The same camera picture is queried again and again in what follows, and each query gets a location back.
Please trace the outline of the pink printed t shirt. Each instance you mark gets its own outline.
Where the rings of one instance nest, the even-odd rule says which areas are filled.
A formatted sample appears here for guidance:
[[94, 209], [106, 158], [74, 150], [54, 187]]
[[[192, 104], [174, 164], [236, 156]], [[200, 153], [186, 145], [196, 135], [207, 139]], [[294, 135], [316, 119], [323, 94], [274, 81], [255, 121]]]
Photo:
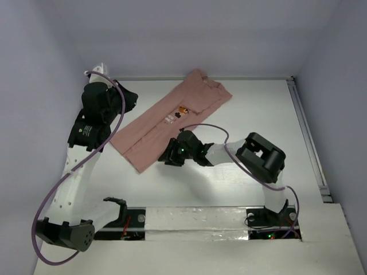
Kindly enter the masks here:
[[179, 129], [202, 123], [231, 98], [222, 83], [195, 69], [170, 93], [119, 130], [111, 144], [141, 174], [158, 160]]

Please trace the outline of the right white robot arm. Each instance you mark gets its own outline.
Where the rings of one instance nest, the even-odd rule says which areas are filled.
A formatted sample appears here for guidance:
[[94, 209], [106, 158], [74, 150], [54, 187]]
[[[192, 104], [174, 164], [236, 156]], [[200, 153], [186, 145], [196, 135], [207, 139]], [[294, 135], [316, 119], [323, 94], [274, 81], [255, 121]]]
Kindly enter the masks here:
[[177, 137], [169, 140], [158, 161], [181, 167], [187, 159], [203, 167], [238, 164], [263, 185], [265, 220], [276, 225], [284, 219], [287, 199], [278, 177], [285, 168], [286, 154], [258, 133], [251, 132], [237, 142], [217, 144], [203, 143], [192, 131], [182, 129]]

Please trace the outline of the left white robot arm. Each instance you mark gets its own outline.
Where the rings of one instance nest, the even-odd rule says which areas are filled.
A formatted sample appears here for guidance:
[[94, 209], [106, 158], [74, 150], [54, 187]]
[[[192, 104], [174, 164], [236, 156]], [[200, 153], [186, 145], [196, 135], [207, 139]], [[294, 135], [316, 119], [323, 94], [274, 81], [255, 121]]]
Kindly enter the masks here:
[[82, 209], [92, 171], [104, 146], [117, 130], [111, 124], [117, 116], [131, 111], [138, 99], [116, 80], [90, 82], [82, 93], [80, 110], [68, 138], [67, 161], [61, 180], [44, 201], [51, 200], [40, 218], [38, 209], [32, 224], [32, 238], [75, 252], [86, 251], [95, 233], [108, 224], [121, 226], [127, 219], [127, 203], [107, 197], [100, 207], [85, 214]]

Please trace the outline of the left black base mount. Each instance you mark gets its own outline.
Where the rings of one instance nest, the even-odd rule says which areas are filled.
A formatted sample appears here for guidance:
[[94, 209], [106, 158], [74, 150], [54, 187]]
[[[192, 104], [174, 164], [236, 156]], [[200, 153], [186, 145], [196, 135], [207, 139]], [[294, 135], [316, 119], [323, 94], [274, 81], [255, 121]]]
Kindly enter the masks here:
[[97, 241], [144, 241], [145, 207], [128, 207], [125, 200], [107, 197], [103, 201], [119, 205], [117, 219], [106, 224], [94, 235]]

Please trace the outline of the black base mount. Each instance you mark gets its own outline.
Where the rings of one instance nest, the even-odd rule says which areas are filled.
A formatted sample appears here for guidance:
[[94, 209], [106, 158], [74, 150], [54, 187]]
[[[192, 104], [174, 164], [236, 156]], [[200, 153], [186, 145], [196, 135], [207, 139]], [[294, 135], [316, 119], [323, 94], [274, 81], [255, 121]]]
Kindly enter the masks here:
[[117, 219], [106, 224], [94, 235], [97, 241], [144, 241], [145, 207], [128, 207], [125, 200], [107, 197], [103, 201], [119, 205]]
[[280, 213], [262, 207], [248, 208], [246, 215], [244, 224], [248, 228], [249, 240], [302, 239], [296, 208], [289, 206], [288, 201]]

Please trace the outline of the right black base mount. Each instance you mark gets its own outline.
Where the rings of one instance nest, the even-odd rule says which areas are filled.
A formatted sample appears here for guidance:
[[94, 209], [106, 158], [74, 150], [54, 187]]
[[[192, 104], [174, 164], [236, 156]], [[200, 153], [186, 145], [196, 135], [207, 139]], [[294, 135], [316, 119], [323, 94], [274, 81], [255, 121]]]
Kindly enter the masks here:
[[244, 224], [248, 228], [249, 240], [302, 239], [296, 208], [289, 206], [288, 201], [280, 213], [262, 207], [248, 208], [246, 215]]

